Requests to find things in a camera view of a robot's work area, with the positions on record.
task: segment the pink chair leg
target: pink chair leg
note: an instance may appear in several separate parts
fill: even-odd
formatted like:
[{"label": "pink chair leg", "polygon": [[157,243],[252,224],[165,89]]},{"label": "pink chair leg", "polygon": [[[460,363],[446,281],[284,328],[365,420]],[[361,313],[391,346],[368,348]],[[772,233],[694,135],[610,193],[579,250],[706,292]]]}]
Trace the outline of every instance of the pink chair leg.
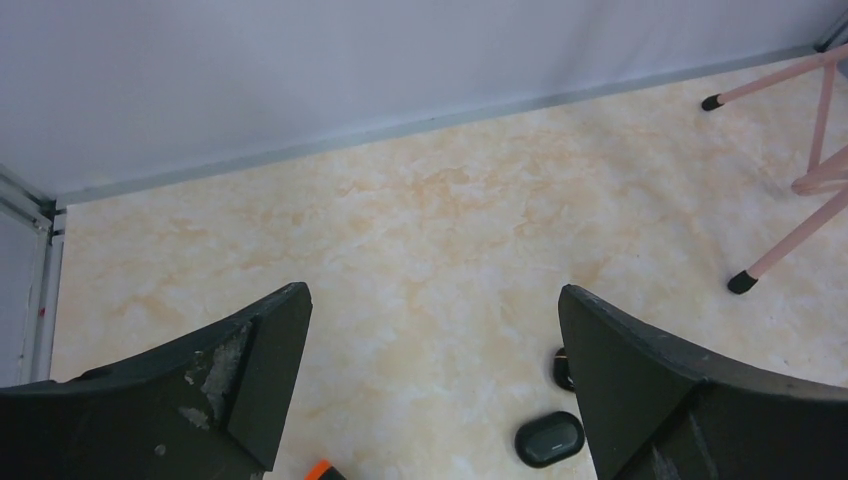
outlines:
[{"label": "pink chair leg", "polygon": [[737,98],[744,97],[745,95],[750,95],[764,88],[768,88],[772,85],[784,82],[786,80],[789,80],[790,78],[795,78],[807,72],[812,72],[817,68],[825,67],[828,64],[836,63],[845,58],[848,58],[848,45],[843,45],[839,48],[835,48],[825,53],[811,55],[794,65],[790,65],[784,68],[783,70],[779,70],[770,75],[766,75],[765,77],[755,80],[751,83],[747,83],[745,85],[742,85],[741,87],[736,87],[733,90],[730,90],[725,93],[720,93],[711,97],[707,97],[701,103],[701,108],[707,112],[715,110],[716,108],[728,102],[736,100]]},{"label": "pink chair leg", "polygon": [[809,238],[810,235],[821,228],[822,225],[827,223],[847,206],[848,187],[845,187],[839,193],[834,195],[833,198],[828,200],[827,203],[822,205],[821,208],[816,210],[815,213],[810,215],[809,218],[804,220],[801,225],[798,225],[795,230],[792,230],[789,235],[778,242],[778,244],[763,255],[762,258],[751,265],[751,268],[743,270],[733,277],[730,282],[727,283],[728,290],[737,295],[741,295],[750,290],[751,287],[757,283],[760,276],[766,273],[769,268],[788,255],[789,252],[794,250],[795,247],[801,244],[801,242]]}]

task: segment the baseboard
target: baseboard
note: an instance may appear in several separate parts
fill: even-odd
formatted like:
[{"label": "baseboard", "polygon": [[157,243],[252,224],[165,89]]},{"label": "baseboard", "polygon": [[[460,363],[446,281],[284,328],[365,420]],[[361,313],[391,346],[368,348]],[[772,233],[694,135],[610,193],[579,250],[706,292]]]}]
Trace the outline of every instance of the baseboard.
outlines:
[{"label": "baseboard", "polygon": [[452,127],[455,125],[461,125],[480,120],[486,120],[504,115],[512,115],[516,113],[537,110],[540,108],[565,105],[568,103],[574,103],[615,93],[641,90],[643,88],[655,87],[668,83],[675,83],[683,80],[705,77],[734,70],[740,70],[743,68],[766,65],[781,60],[802,57],[811,53],[814,53],[812,47],[790,48],[762,55],[755,55],[740,60],[722,62],[671,73],[651,75],[636,80],[612,83],[576,92],[562,93],[558,95],[540,97],[532,100],[525,100],[504,105],[495,105],[459,114],[445,115],[442,117],[396,125],[380,130],[340,136],[328,140],[307,143],[281,150],[268,151],[256,155],[242,156],[238,158],[233,158],[231,160],[209,163],[199,167],[153,175],[138,180],[116,182],[113,184],[102,185],[90,189],[84,189],[76,192],[59,195],[59,197],[57,198],[57,208],[62,209],[65,208],[67,205],[91,202],[103,198],[124,195],[127,193],[138,192],[141,190],[147,190],[175,183],[181,183],[188,180],[196,180],[199,178],[221,175],[224,173],[235,172],[238,170],[244,170],[263,165],[269,165],[284,160],[290,160],[293,158],[299,158],[307,155],[314,155],[317,153],[324,153],[331,150],[353,147],[356,145],[363,145],[366,143],[377,142],[380,140],[404,137],[416,133],[438,130],[441,128]]}]

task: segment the metal frame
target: metal frame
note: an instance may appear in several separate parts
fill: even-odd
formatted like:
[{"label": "metal frame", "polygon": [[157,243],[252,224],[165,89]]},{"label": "metal frame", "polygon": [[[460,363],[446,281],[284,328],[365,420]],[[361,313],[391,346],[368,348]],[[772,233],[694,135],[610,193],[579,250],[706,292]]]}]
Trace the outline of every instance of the metal frame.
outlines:
[{"label": "metal frame", "polygon": [[36,237],[33,279],[25,324],[19,383],[50,376],[53,332],[64,237],[57,236],[55,202],[0,165],[0,212],[32,229]]}]

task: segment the marble-pattern floor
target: marble-pattern floor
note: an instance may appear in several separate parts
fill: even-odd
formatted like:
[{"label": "marble-pattern floor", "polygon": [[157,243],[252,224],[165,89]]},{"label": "marble-pattern floor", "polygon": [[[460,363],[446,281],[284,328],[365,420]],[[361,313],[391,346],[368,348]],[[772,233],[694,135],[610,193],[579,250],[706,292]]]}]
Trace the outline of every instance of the marble-pattern floor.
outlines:
[{"label": "marble-pattern floor", "polygon": [[[53,377],[218,320],[291,281],[315,304],[280,455],[350,479],[594,478],[512,435],[577,412],[547,366],[576,283],[707,348],[848,386],[848,218],[746,296],[724,289],[825,198],[800,198],[821,73],[710,114],[780,65],[388,140],[69,209]],[[826,154],[848,143],[837,79]]]}]

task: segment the white wall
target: white wall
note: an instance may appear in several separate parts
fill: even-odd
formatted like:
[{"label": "white wall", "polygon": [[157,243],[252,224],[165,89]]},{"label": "white wall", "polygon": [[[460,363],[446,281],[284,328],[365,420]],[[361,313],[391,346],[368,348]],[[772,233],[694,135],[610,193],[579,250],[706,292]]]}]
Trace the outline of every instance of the white wall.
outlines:
[{"label": "white wall", "polygon": [[0,155],[50,194],[811,45],[840,0],[3,0]]}]

